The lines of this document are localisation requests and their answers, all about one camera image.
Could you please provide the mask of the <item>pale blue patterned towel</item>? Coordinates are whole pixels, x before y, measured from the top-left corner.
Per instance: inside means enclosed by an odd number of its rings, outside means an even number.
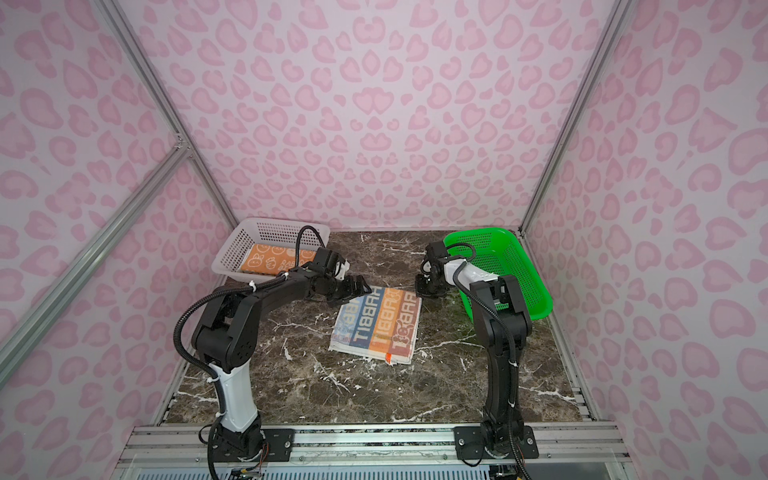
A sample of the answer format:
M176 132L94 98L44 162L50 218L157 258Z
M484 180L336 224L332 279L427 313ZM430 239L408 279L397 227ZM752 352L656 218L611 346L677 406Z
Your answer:
M329 349L389 365L410 364L421 307L413 292L373 287L339 309Z

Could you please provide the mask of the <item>green plastic basket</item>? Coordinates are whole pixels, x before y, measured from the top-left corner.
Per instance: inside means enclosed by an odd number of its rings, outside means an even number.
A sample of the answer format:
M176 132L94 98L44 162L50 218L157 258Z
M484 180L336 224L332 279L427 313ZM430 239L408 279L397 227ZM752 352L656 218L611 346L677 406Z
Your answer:
M544 319L552 312L553 300L547 287L511 231L496 227L457 231L448 234L443 242L447 247L469 244L476 253L472 260L474 266L499 276L514 275L532 321Z

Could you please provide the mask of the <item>orange bunny towel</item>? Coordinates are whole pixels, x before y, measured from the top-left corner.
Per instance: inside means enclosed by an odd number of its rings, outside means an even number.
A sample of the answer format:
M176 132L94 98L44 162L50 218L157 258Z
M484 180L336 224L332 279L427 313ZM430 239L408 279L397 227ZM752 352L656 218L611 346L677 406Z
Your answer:
M312 261L315 258L314 250L301 249L299 260L296 260L294 248L271 246L266 244L254 244L244 255L240 265L240 271L247 274L276 276L277 274Z

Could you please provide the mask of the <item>white plastic basket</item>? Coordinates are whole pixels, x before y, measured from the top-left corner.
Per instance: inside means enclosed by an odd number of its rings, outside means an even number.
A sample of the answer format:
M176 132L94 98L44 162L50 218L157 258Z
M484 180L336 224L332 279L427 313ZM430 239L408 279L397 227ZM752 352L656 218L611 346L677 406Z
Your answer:
M316 251L327 244L330 228L312 224L319 237L310 230L302 234L299 261L296 261L296 241L304 226L305 223L292 220L243 220L225 240L211 268L214 273L239 282L262 283L271 280L278 273L313 260Z

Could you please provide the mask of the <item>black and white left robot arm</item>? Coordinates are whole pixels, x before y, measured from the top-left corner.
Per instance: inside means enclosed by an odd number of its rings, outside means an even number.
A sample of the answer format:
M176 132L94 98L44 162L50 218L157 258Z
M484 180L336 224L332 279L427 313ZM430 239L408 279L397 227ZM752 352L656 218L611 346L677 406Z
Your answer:
M238 434L256 424L250 360L258 343L260 322L274 310L296 301L324 298L340 306L370 294L361 275L349 275L349 262L338 252L320 248L315 258L272 280L240 288L219 287L197 302L204 309L192 335L192 363L210 376L220 405L220 425Z

